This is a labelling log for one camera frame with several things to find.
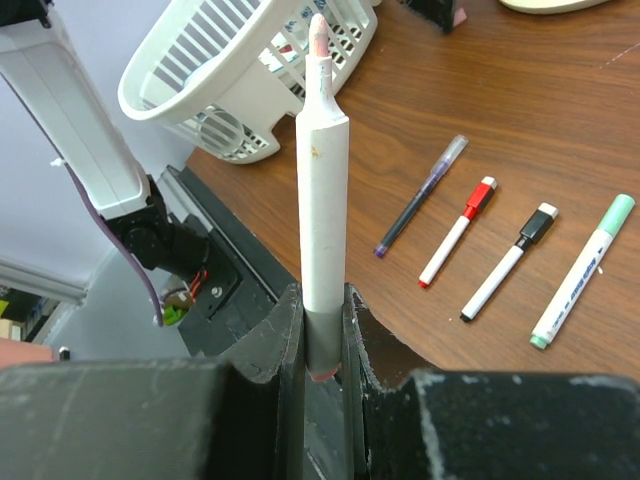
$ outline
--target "marker barrel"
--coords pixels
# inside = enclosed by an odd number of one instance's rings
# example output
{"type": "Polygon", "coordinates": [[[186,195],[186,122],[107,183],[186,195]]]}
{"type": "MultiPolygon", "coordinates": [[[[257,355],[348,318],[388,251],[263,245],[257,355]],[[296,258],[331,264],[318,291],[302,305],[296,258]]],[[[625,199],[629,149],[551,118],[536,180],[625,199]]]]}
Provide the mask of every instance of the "marker barrel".
{"type": "Polygon", "coordinates": [[[616,196],[531,332],[534,347],[542,350],[553,341],[635,204],[629,195],[616,196]]]}
{"type": "Polygon", "coordinates": [[[493,269],[493,272],[491,272],[478,291],[471,297],[471,300],[469,300],[462,309],[460,315],[462,320],[470,322],[474,319],[489,297],[493,295],[493,292],[496,291],[498,286],[509,274],[513,266],[518,263],[518,260],[520,260],[523,254],[524,252],[515,245],[509,249],[507,254],[500,260],[500,263],[493,269]]]}
{"type": "Polygon", "coordinates": [[[408,225],[413,215],[418,211],[420,206],[424,203],[427,197],[431,194],[436,187],[440,179],[447,173],[447,170],[456,161],[464,147],[467,146],[469,140],[464,135],[456,135],[451,141],[447,149],[440,156],[436,164],[431,169],[427,180],[422,184],[420,190],[413,196],[409,205],[405,207],[398,219],[393,222],[389,231],[380,240],[378,246],[373,250],[373,253],[382,258],[387,253],[387,250],[391,247],[396,238],[400,235],[402,230],[408,225]]]}
{"type": "Polygon", "coordinates": [[[316,380],[332,376],[342,353],[350,127],[333,97],[332,68],[330,56],[307,55],[307,93],[296,117],[305,355],[316,380]]]}
{"type": "Polygon", "coordinates": [[[593,232],[531,332],[532,345],[544,349],[553,341],[612,242],[604,230],[593,232]]]}
{"type": "Polygon", "coordinates": [[[444,240],[436,250],[436,253],[433,254],[433,257],[429,260],[429,263],[420,274],[420,286],[427,287],[431,283],[470,222],[471,220],[467,217],[460,216],[456,223],[454,223],[453,227],[447,236],[444,237],[444,240]]]}

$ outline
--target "whiteboard marker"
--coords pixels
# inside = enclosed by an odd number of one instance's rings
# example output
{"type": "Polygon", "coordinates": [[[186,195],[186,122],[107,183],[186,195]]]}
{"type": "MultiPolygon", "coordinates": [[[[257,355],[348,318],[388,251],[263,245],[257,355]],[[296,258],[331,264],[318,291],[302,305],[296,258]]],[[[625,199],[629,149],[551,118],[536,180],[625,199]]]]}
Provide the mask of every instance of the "whiteboard marker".
{"type": "Polygon", "coordinates": [[[451,227],[447,236],[444,237],[436,253],[433,254],[433,257],[420,274],[418,284],[422,288],[429,286],[433,277],[436,276],[436,273],[438,273],[438,270],[440,270],[440,267],[451,253],[451,250],[453,250],[453,247],[456,246],[456,243],[460,240],[467,226],[471,223],[471,220],[489,203],[497,187],[498,182],[496,182],[493,177],[484,177],[478,184],[469,197],[469,200],[467,200],[467,206],[464,212],[458,217],[456,223],[453,224],[453,227],[451,227]]]}
{"type": "Polygon", "coordinates": [[[309,27],[306,97],[296,117],[300,270],[307,371],[333,377],[342,354],[349,178],[349,117],[333,96],[329,25],[309,27]]]}
{"type": "Polygon", "coordinates": [[[511,269],[518,263],[520,257],[542,239],[547,230],[553,225],[553,221],[558,216],[558,209],[548,203],[542,203],[531,215],[531,218],[520,230],[520,238],[502,257],[500,263],[496,265],[493,272],[487,277],[478,291],[471,297],[471,300],[462,309],[460,319],[470,322],[475,318],[480,309],[487,303],[498,286],[507,277],[511,269]]]}
{"type": "Polygon", "coordinates": [[[613,201],[531,332],[534,347],[543,350],[553,341],[635,204],[624,194],[613,201]]]}

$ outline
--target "white wall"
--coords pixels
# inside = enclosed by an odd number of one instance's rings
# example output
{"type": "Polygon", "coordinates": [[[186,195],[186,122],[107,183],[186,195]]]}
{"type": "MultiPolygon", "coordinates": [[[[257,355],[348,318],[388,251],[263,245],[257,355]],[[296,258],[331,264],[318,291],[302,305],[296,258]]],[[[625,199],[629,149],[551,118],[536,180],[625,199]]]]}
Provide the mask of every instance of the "white wall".
{"type": "MultiPolygon", "coordinates": [[[[162,127],[128,119],[116,98],[136,48],[169,0],[57,0],[76,51],[131,150],[157,177],[184,165],[192,146],[162,127]]],[[[86,283],[112,252],[29,115],[0,80],[0,257],[86,283]]]]}
{"type": "MultiPolygon", "coordinates": [[[[169,274],[156,269],[149,278],[160,291],[169,274]]],[[[59,319],[43,343],[54,351],[69,347],[73,360],[189,357],[178,326],[158,327],[152,319],[149,294],[115,252],[100,269],[86,303],[59,319]]]]}

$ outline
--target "cable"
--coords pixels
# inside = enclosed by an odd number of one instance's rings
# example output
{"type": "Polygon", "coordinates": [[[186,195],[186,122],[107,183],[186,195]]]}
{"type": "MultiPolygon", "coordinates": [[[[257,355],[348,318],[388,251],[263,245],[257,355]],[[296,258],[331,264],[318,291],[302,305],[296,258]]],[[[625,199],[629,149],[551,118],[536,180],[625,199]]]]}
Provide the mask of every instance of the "cable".
{"type": "Polygon", "coordinates": [[[144,269],[138,263],[138,261],[133,257],[133,255],[131,255],[131,253],[125,248],[125,246],[118,239],[118,237],[116,237],[115,234],[109,229],[104,219],[100,216],[96,208],[91,203],[89,194],[87,193],[86,189],[84,188],[84,185],[82,185],[82,182],[80,181],[78,176],[75,174],[73,169],[69,166],[67,162],[64,162],[64,166],[67,169],[67,172],[69,172],[69,175],[71,176],[71,180],[73,181],[73,184],[75,185],[76,190],[78,190],[78,193],[80,194],[82,203],[84,204],[85,208],[89,212],[89,215],[91,215],[91,218],[93,219],[93,221],[96,223],[96,225],[98,225],[100,230],[102,230],[102,233],[104,233],[107,236],[107,238],[111,240],[111,243],[115,245],[118,251],[127,260],[127,262],[129,262],[129,265],[131,265],[133,270],[138,274],[138,276],[140,277],[140,280],[142,280],[142,283],[146,287],[147,292],[149,292],[149,297],[151,298],[151,303],[153,304],[153,308],[155,310],[155,319],[154,319],[155,323],[156,325],[163,327],[164,326],[163,309],[162,309],[162,306],[160,305],[160,299],[158,298],[158,294],[156,293],[155,289],[153,288],[153,285],[151,284],[151,280],[149,279],[149,276],[145,273],[144,269]]]}
{"type": "Polygon", "coordinates": [[[172,297],[173,295],[175,295],[176,293],[182,293],[182,292],[187,292],[188,289],[187,287],[176,287],[176,288],[172,288],[171,290],[169,290],[167,293],[164,293],[160,296],[160,301],[162,302],[162,304],[164,305],[164,303],[169,299],[169,297],[172,297]]]}
{"type": "Polygon", "coordinates": [[[200,287],[204,282],[207,281],[207,278],[209,278],[209,272],[207,272],[206,270],[200,270],[196,275],[196,278],[194,278],[193,282],[191,282],[189,293],[191,294],[191,298],[193,298],[194,302],[196,299],[196,295],[198,295],[198,292],[200,291],[200,287]]]}

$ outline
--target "wooden table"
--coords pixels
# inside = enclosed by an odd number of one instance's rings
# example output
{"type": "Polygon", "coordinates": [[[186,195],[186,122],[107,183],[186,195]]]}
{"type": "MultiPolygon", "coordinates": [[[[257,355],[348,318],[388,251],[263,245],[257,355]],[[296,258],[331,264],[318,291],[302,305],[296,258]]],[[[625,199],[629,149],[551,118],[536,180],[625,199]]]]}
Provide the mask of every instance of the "wooden table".
{"type": "MultiPolygon", "coordinates": [[[[534,17],[468,0],[442,36],[393,1],[338,95],[351,117],[347,280],[379,321],[446,369],[617,372],[640,379],[640,208],[553,344],[531,330],[615,195],[640,200],[640,2],[534,17]],[[384,260],[372,250],[454,135],[470,144],[384,260]],[[418,275],[485,176],[496,196],[428,290],[418,275]],[[541,202],[560,209],[472,324],[460,309],[541,202]]],[[[293,120],[250,166],[196,151],[196,174],[299,278],[293,120]]]]}

